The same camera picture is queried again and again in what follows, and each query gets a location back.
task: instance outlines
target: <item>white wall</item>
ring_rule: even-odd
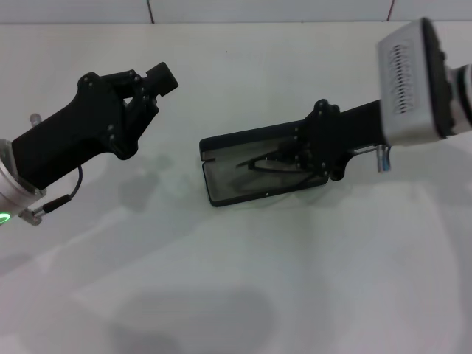
[[[429,17],[433,20],[472,20],[471,0],[397,0],[392,21],[415,20]]]
[[[0,0],[0,23],[149,23],[145,0]]]
[[[390,0],[151,0],[156,22],[384,21]]]
[[[390,0],[151,0],[157,23],[383,21]],[[0,23],[149,23],[145,0],[1,0]]]

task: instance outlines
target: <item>white table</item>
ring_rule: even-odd
[[[0,352],[470,353],[472,134],[394,148],[386,175],[360,156],[339,183],[222,209],[201,173],[200,139],[378,99],[375,44],[399,26],[0,27],[5,139],[86,72],[165,61],[180,82],[137,156],[98,156],[41,226],[0,228]],[[472,62],[472,23],[437,29],[451,66]]]

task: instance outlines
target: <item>silver housing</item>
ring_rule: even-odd
[[[17,215],[46,194],[18,175],[11,143],[0,139],[0,212]]]
[[[417,145],[441,140],[437,133],[420,21],[377,45],[383,134],[388,144]]]

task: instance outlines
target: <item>green led light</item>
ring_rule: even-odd
[[[10,219],[10,214],[6,212],[0,212],[0,224],[6,223]]]

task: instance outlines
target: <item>cable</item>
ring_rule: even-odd
[[[77,169],[79,170],[79,179],[77,180],[77,184],[75,185],[74,190],[72,190],[72,193],[63,195],[62,197],[59,197],[55,199],[54,201],[50,201],[49,203],[46,203],[43,206],[40,206],[39,208],[37,208],[36,210],[32,212],[34,216],[38,217],[44,214],[49,214],[50,212],[56,210],[57,208],[63,206],[64,204],[69,203],[72,200],[72,198],[75,197],[83,180],[82,166],[79,166]]]
[[[80,185],[82,184],[82,179],[83,179],[82,166],[79,166],[77,169],[79,170],[79,179],[77,180],[77,184],[75,185],[74,190],[73,190],[72,193],[70,194],[71,199],[72,199],[73,197],[75,197],[75,195],[76,195],[77,192],[79,191]]]

